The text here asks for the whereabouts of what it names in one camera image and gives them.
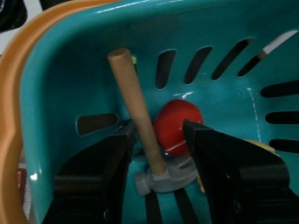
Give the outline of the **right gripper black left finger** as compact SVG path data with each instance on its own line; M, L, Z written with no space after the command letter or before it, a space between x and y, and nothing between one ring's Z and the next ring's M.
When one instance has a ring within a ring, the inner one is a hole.
M135 135L135 125L123 122L112 135L64 163L41 224L121 224Z

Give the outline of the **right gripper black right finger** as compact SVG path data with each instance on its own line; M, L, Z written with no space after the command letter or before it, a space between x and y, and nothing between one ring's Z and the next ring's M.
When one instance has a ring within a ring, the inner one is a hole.
M283 159L215 129L183 122L212 224L299 224L299 195Z

